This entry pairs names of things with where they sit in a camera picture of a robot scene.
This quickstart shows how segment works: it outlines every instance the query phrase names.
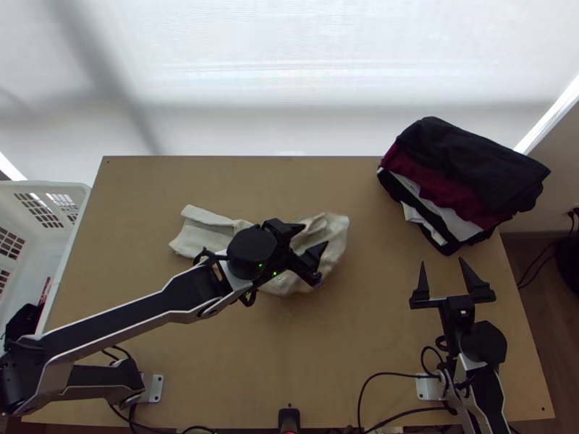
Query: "floor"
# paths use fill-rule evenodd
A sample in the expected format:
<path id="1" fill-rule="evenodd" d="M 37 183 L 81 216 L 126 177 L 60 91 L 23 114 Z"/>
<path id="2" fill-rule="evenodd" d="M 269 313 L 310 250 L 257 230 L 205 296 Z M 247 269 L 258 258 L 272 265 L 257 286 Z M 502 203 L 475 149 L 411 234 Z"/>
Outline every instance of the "floor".
<path id="1" fill-rule="evenodd" d="M 552 238 L 504 237 L 504 246 L 515 278 Z M 521 434 L 575 434 L 579 432 L 579 297 L 561 280 L 554 261 L 547 263 L 536 280 L 521 290 L 521 299 L 533 332 L 539 357 L 543 365 L 556 419 L 514 422 L 512 426 Z M 416 427 L 408 429 L 415 432 Z M 128 428 L 68 427 L 63 425 L 27 424 L 11 419 L 8 434 L 128 434 Z M 421 430 L 421 433 L 435 432 Z"/>

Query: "red clothing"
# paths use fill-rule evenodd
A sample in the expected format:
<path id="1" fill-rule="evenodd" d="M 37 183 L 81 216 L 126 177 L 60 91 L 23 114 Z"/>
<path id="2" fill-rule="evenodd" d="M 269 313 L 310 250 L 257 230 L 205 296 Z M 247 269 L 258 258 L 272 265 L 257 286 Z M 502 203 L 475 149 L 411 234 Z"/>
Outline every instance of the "red clothing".
<path id="1" fill-rule="evenodd" d="M 471 187 L 452 181 L 440 172 L 415 163 L 399 149 L 396 143 L 382 158 L 380 166 L 420 185 L 420 197 L 423 199 L 431 200 L 440 208 L 455 210 L 462 220 L 472 221 L 485 231 L 512 216 L 511 213 L 498 216 L 490 214 Z"/>

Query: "black cable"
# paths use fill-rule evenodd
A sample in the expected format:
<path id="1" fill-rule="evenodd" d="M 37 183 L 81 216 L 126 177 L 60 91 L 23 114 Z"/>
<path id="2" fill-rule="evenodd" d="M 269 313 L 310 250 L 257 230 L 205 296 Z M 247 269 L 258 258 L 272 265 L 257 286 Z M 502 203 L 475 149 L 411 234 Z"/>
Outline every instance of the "black cable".
<path id="1" fill-rule="evenodd" d="M 566 236 L 565 238 L 571 237 L 571 234 L 573 233 L 573 229 L 575 228 L 575 213 L 574 213 L 573 211 L 569 211 L 569 212 L 567 213 L 567 215 L 571 218 L 571 229 L 569 230 L 569 233 L 567 234 L 567 236 Z M 537 261 L 538 261 L 539 259 L 541 259 L 541 257 L 545 254 L 545 252 L 546 252 L 550 247 L 554 246 L 554 245 L 555 245 L 556 243 L 558 243 L 558 242 L 559 242 L 559 240 L 550 242 L 550 243 L 543 249 L 543 251 L 537 255 L 537 257 L 533 260 L 533 262 L 527 267 L 527 269 L 525 270 L 525 273 L 523 273 L 523 277 L 521 277 L 521 278 L 519 279 L 519 281 L 517 282 L 517 286 L 520 286 L 520 285 L 521 285 L 521 283 L 525 280 L 525 277 L 527 277 L 527 274 L 529 274 L 529 271 L 531 271 L 531 269 L 533 268 L 533 265 L 535 265 L 535 264 L 537 263 Z"/>
<path id="2" fill-rule="evenodd" d="M 514 429 L 511 425 L 509 425 L 509 429 L 514 432 L 515 434 L 520 434 L 520 431 L 517 431 L 516 429 Z"/>
<path id="3" fill-rule="evenodd" d="M 207 428 L 204 427 L 203 425 L 193 425 L 189 428 L 185 428 L 181 434 L 185 434 L 187 431 L 192 431 L 192 430 L 203 430 L 203 431 L 207 431 L 208 433 L 214 434 L 215 431 L 213 431 L 211 428 Z"/>
<path id="4" fill-rule="evenodd" d="M 368 383 L 370 383 L 370 381 L 373 378 L 380 377 L 381 375 L 393 375 L 395 377 L 407 377 L 407 378 L 437 378 L 436 375 L 414 375 L 414 374 L 402 374 L 402 373 L 375 373 L 373 375 L 370 375 L 366 379 L 366 381 L 364 381 L 364 384 L 360 390 L 360 395 L 358 396 L 357 416 L 358 416 L 358 432 L 359 433 L 362 433 L 362 422 L 361 422 L 361 418 L 360 418 L 360 409 L 362 407 L 362 396 L 364 394 L 364 390 L 366 389 L 366 386 L 368 385 Z"/>
<path id="5" fill-rule="evenodd" d="M 138 434 L 137 430 L 135 429 L 135 412 L 137 411 L 137 404 L 133 404 L 131 408 L 129 408 L 129 429 L 131 430 L 132 434 Z"/>
<path id="6" fill-rule="evenodd" d="M 535 277 L 537 277 L 538 272 L 541 271 L 541 269 L 543 268 L 543 266 L 544 266 L 546 263 L 548 263 L 551 259 L 553 259 L 554 257 L 555 257 L 555 254 L 553 254 L 553 255 L 549 256 L 547 259 L 545 259 L 545 260 L 540 264 L 540 266 L 537 268 L 537 270 L 535 271 L 535 274 L 533 274 L 533 277 L 531 277 L 531 279 L 529 279 L 529 281 L 528 281 L 526 284 L 519 286 L 518 289 L 523 289 L 525 286 L 528 286 L 528 285 L 532 284 L 533 281 L 535 280 Z"/>
<path id="7" fill-rule="evenodd" d="M 110 358 L 112 358 L 115 362 L 117 362 L 119 360 L 119 358 L 117 356 L 115 356 L 114 354 L 109 353 L 108 351 L 106 351 L 105 349 L 101 350 L 101 353 L 105 354 L 106 356 L 109 356 Z"/>
<path id="8" fill-rule="evenodd" d="M 123 419 L 126 423 L 131 424 L 131 421 L 129 420 L 128 417 L 125 417 L 123 414 L 121 414 L 121 412 L 119 412 L 119 410 L 115 409 L 112 405 L 109 404 L 109 407 L 111 407 L 111 410 L 121 419 Z M 157 430 L 155 428 L 152 427 L 148 427 L 147 425 L 142 425 L 140 423 L 136 423 L 135 421 L 132 421 L 132 425 L 134 427 L 138 427 L 142 430 L 147 430 L 151 433 L 157 433 L 157 434 L 167 434 L 167 431 L 161 431 L 161 430 Z"/>
<path id="9" fill-rule="evenodd" d="M 114 348 L 114 349 L 116 349 L 117 351 L 120 351 L 121 353 L 124 353 L 124 355 L 127 356 L 128 359 L 132 359 L 132 355 L 131 355 L 126 349 L 123 349 L 123 348 L 121 348 L 121 347 L 118 346 L 118 345 L 113 345 L 113 346 L 111 346 L 111 348 Z"/>
<path id="10" fill-rule="evenodd" d="M 364 431 L 363 434 L 368 434 L 371 431 L 377 430 L 378 428 L 382 428 L 383 426 L 388 425 L 390 422 L 392 422 L 396 419 L 399 419 L 401 417 L 408 416 L 409 414 L 415 414 L 415 413 L 421 413 L 421 412 L 438 412 L 440 410 L 447 411 L 447 408 L 446 407 L 424 407 L 421 409 L 407 410 L 406 412 L 399 413 L 396 416 L 392 416 L 389 419 L 383 420 L 382 422 L 375 424 L 369 430 Z"/>
<path id="11" fill-rule="evenodd" d="M 133 405 L 131 406 L 131 409 L 134 407 L 135 410 L 136 410 L 136 406 L 137 406 L 137 404 L 133 404 Z M 129 409 L 129 417 L 125 417 L 121 412 L 119 412 L 119 410 L 115 409 L 112 405 L 109 404 L 109 407 L 111 407 L 111 410 L 112 410 L 118 417 L 120 417 L 120 418 L 123 419 L 126 423 L 129 424 L 129 428 L 131 429 L 131 432 L 132 432 L 133 434 L 136 433 L 135 427 L 140 428 L 141 430 L 146 430 L 146 431 L 149 431 L 149 432 L 151 432 L 151 433 L 155 433 L 155 434 L 167 434 L 167 433 L 169 432 L 169 431 L 159 430 L 158 428 L 149 427 L 149 426 L 147 426 L 147 425 L 143 425 L 143 424 L 140 424 L 140 423 L 135 422 L 135 410 L 132 411 L 132 415 L 131 415 L 131 409 Z M 187 431 L 191 431 L 191 430 L 205 430 L 205 431 L 207 431 L 208 433 L 216 434 L 216 431 L 212 430 L 211 428 L 204 427 L 204 426 L 202 426 L 202 425 L 193 425 L 193 426 L 191 426 L 191 427 L 186 428 L 185 430 L 183 430 L 183 432 L 182 432 L 181 434 L 185 434 Z"/>
<path id="12" fill-rule="evenodd" d="M 440 355 L 440 353 L 438 351 L 435 350 L 435 348 L 433 348 L 430 345 L 425 346 L 424 348 L 422 348 L 422 351 L 420 352 L 420 364 L 422 365 L 422 369 L 424 370 L 425 373 L 427 373 L 428 375 L 430 375 L 431 377 L 437 378 L 438 375 L 434 375 L 432 372 L 430 372 L 428 370 L 428 368 L 426 367 L 426 363 L 424 363 L 424 354 L 428 351 L 431 350 L 434 352 L 434 354 L 436 354 L 436 356 L 438 356 L 440 363 L 444 363 L 444 360 L 442 359 L 442 356 Z"/>

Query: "white cloth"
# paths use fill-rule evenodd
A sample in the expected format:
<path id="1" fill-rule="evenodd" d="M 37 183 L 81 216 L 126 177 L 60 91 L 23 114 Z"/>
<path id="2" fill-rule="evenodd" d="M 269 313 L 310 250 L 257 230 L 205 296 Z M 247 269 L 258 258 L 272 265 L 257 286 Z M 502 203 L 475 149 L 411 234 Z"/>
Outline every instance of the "white cloth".
<path id="1" fill-rule="evenodd" d="M 186 258 L 194 258 L 203 247 L 207 247 L 212 252 L 225 250 L 237 232 L 253 225 L 249 221 L 231 220 L 193 205 L 187 205 L 181 211 L 181 215 L 185 217 L 185 222 L 181 232 L 169 243 L 169 246 L 178 255 Z M 322 241 L 329 242 L 318 267 L 326 278 L 346 249 L 349 218 L 333 213 L 321 213 L 295 223 L 305 224 L 304 230 L 291 242 L 292 249 L 297 254 L 301 255 L 309 247 Z M 313 291 L 291 271 L 281 273 L 261 286 L 259 290 L 283 297 L 295 292 Z"/>
<path id="2" fill-rule="evenodd" d="M 431 200 L 420 197 L 420 185 L 416 184 L 413 180 L 394 172 L 390 173 L 406 188 L 406 190 L 411 192 L 414 197 L 421 201 L 425 207 L 440 216 L 447 225 L 449 232 L 453 234 L 458 241 L 466 241 L 479 232 L 484 231 L 483 228 L 474 224 L 472 221 L 462 220 L 452 208 L 440 208 Z"/>
<path id="3" fill-rule="evenodd" d="M 402 203 L 402 208 L 404 208 L 404 218 L 406 221 L 410 221 L 412 223 L 421 224 L 425 228 L 428 229 L 432 239 L 438 243 L 440 246 L 444 246 L 448 241 L 438 232 L 429 222 L 425 220 L 424 217 L 416 210 L 416 208 L 411 207 L 410 205 Z"/>

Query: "power cord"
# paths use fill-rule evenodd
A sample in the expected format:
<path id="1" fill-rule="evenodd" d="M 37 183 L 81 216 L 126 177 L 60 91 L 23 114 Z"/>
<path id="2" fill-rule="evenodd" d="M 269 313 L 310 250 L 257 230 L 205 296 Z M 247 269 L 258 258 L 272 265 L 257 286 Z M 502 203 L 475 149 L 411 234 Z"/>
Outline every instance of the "power cord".
<path id="1" fill-rule="evenodd" d="M 575 214 L 579 215 L 579 208 L 573 208 L 573 211 L 569 211 L 567 213 L 567 215 L 571 218 L 571 229 L 569 230 L 569 233 L 567 234 L 566 238 L 570 238 L 572 236 L 573 233 L 573 229 L 575 228 Z M 552 258 L 554 258 L 554 254 L 551 254 L 550 256 L 547 257 L 547 259 L 545 259 L 540 266 L 535 270 L 535 273 L 533 274 L 533 276 L 525 283 L 523 284 L 525 278 L 527 277 L 527 275 L 529 274 L 529 272 L 531 271 L 531 269 L 533 268 L 533 265 L 535 265 L 537 263 L 537 261 L 539 259 L 542 258 L 542 256 L 545 254 L 545 252 L 547 250 L 549 250 L 551 247 L 553 247 L 556 243 L 558 243 L 559 240 L 557 241 L 553 241 L 551 243 L 549 243 L 541 253 L 539 253 L 537 255 L 537 257 L 533 260 L 533 262 L 527 267 L 527 269 L 525 270 L 525 273 L 523 273 L 523 277 L 521 277 L 519 279 L 519 281 L 517 282 L 517 288 L 518 289 L 523 289 L 525 286 L 529 285 L 531 282 L 533 282 L 535 280 L 535 278 L 537 277 L 539 271 L 541 271 L 541 269 L 543 268 L 543 266 L 548 263 Z"/>
<path id="2" fill-rule="evenodd" d="M 362 422 L 361 422 L 361 418 L 360 418 L 360 410 L 362 407 L 362 396 L 364 395 L 364 390 L 366 389 L 366 386 L 368 385 L 368 383 L 370 383 L 370 381 L 372 381 L 374 378 L 376 377 L 380 377 L 382 375 L 393 375 L 396 377 L 407 377 L 407 378 L 437 378 L 436 375 L 413 375 L 413 374 L 402 374 L 402 373 L 375 373 L 373 375 L 370 375 L 366 381 L 364 381 L 364 384 L 362 385 L 362 388 L 360 390 L 360 395 L 358 396 L 358 410 L 357 410 L 357 416 L 358 416 L 358 432 L 361 433 L 362 432 Z"/>
<path id="3" fill-rule="evenodd" d="M 113 345 L 111 348 L 116 349 L 117 351 L 120 351 L 121 353 L 123 353 L 124 355 L 127 356 L 127 358 L 132 359 L 131 354 L 126 350 L 121 348 L 120 346 L 117 345 Z M 110 358 L 113 359 L 113 362 L 116 362 L 118 360 L 120 360 L 120 358 L 118 358 L 117 356 L 115 356 L 114 354 L 106 351 L 105 349 L 103 349 L 101 351 L 103 354 L 109 356 Z M 155 433 L 155 434 L 167 434 L 167 431 L 163 431 L 163 430 L 159 430 L 158 428 L 153 428 L 153 427 L 149 427 L 147 425 L 143 425 L 140 423 L 137 423 L 135 421 L 135 413 L 137 411 L 137 404 L 133 404 L 130 408 L 129 408 L 129 417 L 125 417 L 119 410 L 117 410 L 116 408 L 114 408 L 112 405 L 109 404 L 109 407 L 111 407 L 111 410 L 121 419 L 123 419 L 126 423 L 129 424 L 129 429 L 131 430 L 132 434 L 139 434 L 139 432 L 136 430 L 136 428 L 140 428 L 141 430 L 145 430 L 148 431 L 149 433 Z M 217 434 L 216 431 L 212 430 L 211 428 L 207 428 L 205 426 L 202 425 L 192 425 L 188 428 L 185 428 L 180 434 L 186 434 L 189 431 L 193 431 L 193 430 L 204 430 L 207 433 L 210 434 Z"/>
<path id="4" fill-rule="evenodd" d="M 369 430 L 364 431 L 363 434 L 368 434 L 374 430 L 377 430 L 378 428 L 382 428 L 383 426 L 388 425 L 390 422 L 392 422 L 396 419 L 399 419 L 401 417 L 408 416 L 409 414 L 415 414 L 415 413 L 421 413 L 421 412 L 436 412 L 436 411 L 440 411 L 440 410 L 444 410 L 445 412 L 448 411 L 448 409 L 446 407 L 424 407 L 421 409 L 407 410 L 406 412 L 399 413 L 396 416 L 392 416 L 386 420 L 383 420 L 382 422 L 375 424 Z"/>

